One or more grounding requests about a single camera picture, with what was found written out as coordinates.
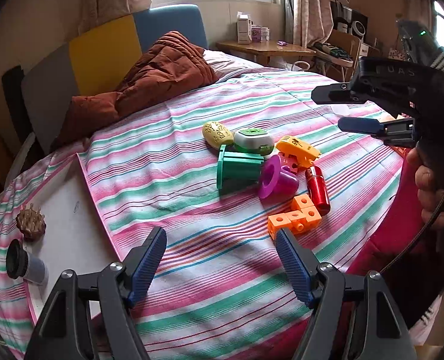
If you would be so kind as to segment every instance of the orange toy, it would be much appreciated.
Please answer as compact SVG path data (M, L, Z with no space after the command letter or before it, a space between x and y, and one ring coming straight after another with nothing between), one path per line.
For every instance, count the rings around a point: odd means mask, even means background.
M288 227L293 234L300 234L316 228L322 220L307 194L295 196L291 208L293 211L268 217L267 228L272 239L275 239L277 230L282 227Z
M275 147L285 155L294 155L297 157L299 168L310 168L314 164L314 160L320 157L319 150L291 135L282 137L275 144Z

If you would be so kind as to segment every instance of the white tray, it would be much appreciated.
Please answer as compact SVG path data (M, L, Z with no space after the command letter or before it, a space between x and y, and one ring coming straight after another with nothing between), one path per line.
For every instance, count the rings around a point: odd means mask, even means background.
M37 322L55 282L65 269L77 275L98 272L119 261L88 188L79 156L50 175L27 200L40 207L47 229L37 242L24 242L26 251L41 258L49 271L45 285L24 281L32 320ZM91 302L92 318L100 313Z

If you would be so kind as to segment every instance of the desk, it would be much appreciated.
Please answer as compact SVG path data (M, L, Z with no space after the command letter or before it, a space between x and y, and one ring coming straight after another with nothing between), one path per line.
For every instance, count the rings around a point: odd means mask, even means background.
M225 40L217 42L219 50L238 51L254 55L256 62L262 66L268 66L271 56L288 56L288 57L312 57L315 55L313 50L307 49L295 44L287 44L286 46L279 46L275 40L266 40L265 42L238 44L236 40Z

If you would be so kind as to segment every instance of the green and white toy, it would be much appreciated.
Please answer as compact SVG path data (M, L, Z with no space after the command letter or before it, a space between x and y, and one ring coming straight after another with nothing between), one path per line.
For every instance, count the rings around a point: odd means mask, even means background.
M233 134L233 148L238 152L265 156L274 150L274 139L261 128L246 128Z

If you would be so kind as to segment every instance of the blue gripper pad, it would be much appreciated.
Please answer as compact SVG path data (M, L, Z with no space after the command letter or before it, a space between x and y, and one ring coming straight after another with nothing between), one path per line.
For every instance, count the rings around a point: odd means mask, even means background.
M145 298L166 247L167 233L162 227L154 227L142 246L134 247L125 258L126 273L130 277L125 285L130 290L127 296L130 308Z
M297 299L307 305L312 304L314 296L311 292L312 285L310 274L305 269L302 260L297 252L295 252L291 241L288 239L288 236L283 229L278 230L276 233L275 249L279 254Z
M360 134L380 134L385 127L377 119L367 117L344 116L338 120L338 128L346 132L357 132Z

